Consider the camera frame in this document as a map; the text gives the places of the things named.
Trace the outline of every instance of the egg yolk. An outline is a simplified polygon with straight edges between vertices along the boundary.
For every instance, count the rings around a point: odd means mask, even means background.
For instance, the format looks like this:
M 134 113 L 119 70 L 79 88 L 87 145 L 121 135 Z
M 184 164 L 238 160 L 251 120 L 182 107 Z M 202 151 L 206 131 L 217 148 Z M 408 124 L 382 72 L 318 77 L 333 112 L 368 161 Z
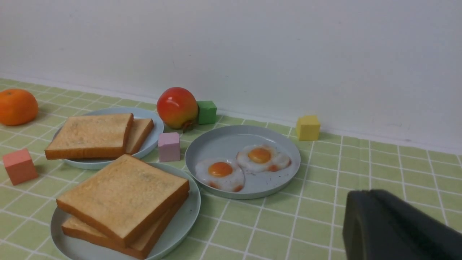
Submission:
M 226 162 L 219 161 L 208 168 L 208 174 L 215 177 L 225 177 L 233 172 L 231 165 Z
M 263 148 L 255 148 L 248 154 L 250 160 L 256 163 L 265 163 L 271 160 L 271 153 Z

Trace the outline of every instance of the orange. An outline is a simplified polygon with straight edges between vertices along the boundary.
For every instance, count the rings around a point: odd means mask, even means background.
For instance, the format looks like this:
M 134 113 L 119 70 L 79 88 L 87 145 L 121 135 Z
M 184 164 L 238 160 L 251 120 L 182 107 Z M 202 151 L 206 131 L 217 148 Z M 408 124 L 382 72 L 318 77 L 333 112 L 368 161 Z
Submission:
M 0 92 L 0 124 L 25 124 L 34 120 L 37 114 L 37 100 L 29 91 L 13 88 Z

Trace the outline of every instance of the red block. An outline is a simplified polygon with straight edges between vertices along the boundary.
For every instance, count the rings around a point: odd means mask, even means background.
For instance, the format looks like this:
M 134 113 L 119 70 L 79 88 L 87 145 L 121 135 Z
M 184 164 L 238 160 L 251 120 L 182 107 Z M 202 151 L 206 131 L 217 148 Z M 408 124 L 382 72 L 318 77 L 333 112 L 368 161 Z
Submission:
M 3 164 L 14 186 L 38 177 L 27 148 L 4 155 Z

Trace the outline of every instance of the green tablecloth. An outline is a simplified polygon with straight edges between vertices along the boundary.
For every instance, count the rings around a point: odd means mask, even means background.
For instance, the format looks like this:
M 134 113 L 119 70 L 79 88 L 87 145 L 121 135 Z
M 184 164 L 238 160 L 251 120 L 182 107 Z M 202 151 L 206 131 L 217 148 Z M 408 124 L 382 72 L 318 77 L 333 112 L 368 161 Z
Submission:
M 40 177 L 12 186 L 0 167 L 0 259 L 66 259 L 53 245 L 49 224 L 55 198 L 95 173 L 48 161 L 43 150 L 57 128 L 73 115 L 93 110 L 154 104 L 0 79 L 0 91 L 19 87 L 40 104 L 38 118 L 19 127 L 0 126 L 0 154 L 27 147 Z M 387 189 L 443 223 L 462 231 L 461 156 L 372 142 L 327 133 L 299 142 L 294 128 L 220 116 L 181 135 L 182 153 L 213 128 L 252 124 L 288 136 L 298 146 L 302 166 L 283 191 L 250 201 L 202 194 L 201 214 L 188 238 L 168 260 L 340 260 L 345 200 L 353 189 Z M 158 151 L 143 160 L 158 161 Z M 186 170 L 184 160 L 168 163 Z

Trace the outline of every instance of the yellow block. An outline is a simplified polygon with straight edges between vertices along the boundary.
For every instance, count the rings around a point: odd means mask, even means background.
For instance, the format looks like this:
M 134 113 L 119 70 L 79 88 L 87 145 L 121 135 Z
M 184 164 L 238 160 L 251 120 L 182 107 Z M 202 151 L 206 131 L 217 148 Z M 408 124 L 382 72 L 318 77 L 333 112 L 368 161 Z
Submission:
M 316 141 L 319 138 L 321 124 L 316 115 L 298 118 L 295 131 L 299 141 Z

